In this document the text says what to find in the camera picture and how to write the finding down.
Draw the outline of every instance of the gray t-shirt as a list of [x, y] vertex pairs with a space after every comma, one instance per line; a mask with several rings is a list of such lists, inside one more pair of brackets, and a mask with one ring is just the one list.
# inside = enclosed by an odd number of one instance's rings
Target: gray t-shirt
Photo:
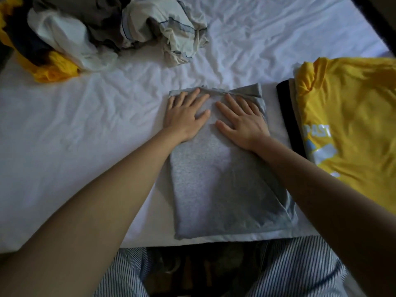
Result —
[[[190, 92], [195, 88], [184, 89]], [[265, 117], [265, 103], [258, 84], [232, 91], [200, 88], [210, 98], [197, 115], [211, 110], [209, 121], [190, 141], [177, 146], [170, 156], [175, 193], [175, 238], [259, 233], [293, 227], [295, 204], [270, 167], [245, 151], [214, 123], [231, 123], [215, 106], [225, 94], [241, 95], [255, 102]], [[171, 91], [170, 96], [181, 91]]]

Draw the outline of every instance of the wrinkled bed sheet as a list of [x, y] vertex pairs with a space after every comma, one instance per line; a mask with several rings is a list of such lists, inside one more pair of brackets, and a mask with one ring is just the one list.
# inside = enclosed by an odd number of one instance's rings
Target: wrinkled bed sheet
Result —
[[[289, 144], [275, 85], [317, 57], [378, 57], [387, 47], [350, 0], [183, 0], [209, 22], [210, 43], [167, 68], [161, 47], [124, 51], [114, 69], [38, 84], [11, 58], [0, 75], [0, 252], [17, 250], [74, 193], [159, 129], [171, 90], [262, 83], [271, 134]], [[251, 241], [270, 234], [175, 240], [169, 164], [123, 247]]]

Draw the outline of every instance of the folded yellow t-shirt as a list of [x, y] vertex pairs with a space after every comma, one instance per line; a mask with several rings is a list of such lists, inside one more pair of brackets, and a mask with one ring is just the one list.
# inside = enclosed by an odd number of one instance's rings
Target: folded yellow t-shirt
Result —
[[396, 60], [319, 58], [296, 87], [309, 159], [396, 213]]

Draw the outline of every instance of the right hand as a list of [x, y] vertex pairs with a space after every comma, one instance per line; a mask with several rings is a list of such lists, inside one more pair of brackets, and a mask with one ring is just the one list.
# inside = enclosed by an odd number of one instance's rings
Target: right hand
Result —
[[231, 108], [219, 101], [216, 105], [234, 125], [234, 129], [220, 120], [216, 121], [217, 128], [237, 146], [254, 152], [260, 140], [270, 137], [268, 126], [259, 108], [241, 96], [237, 96], [239, 104], [229, 94], [226, 94], [225, 98]]

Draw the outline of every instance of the pile of clothes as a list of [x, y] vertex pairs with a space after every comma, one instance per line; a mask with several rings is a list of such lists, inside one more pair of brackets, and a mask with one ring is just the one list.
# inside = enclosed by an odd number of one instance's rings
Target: pile of clothes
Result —
[[319, 58], [277, 85], [292, 149], [396, 214], [396, 60]]
[[38, 82], [114, 65], [118, 53], [158, 39], [168, 65], [191, 60], [206, 39], [202, 14], [178, 0], [6, 0], [0, 40]]

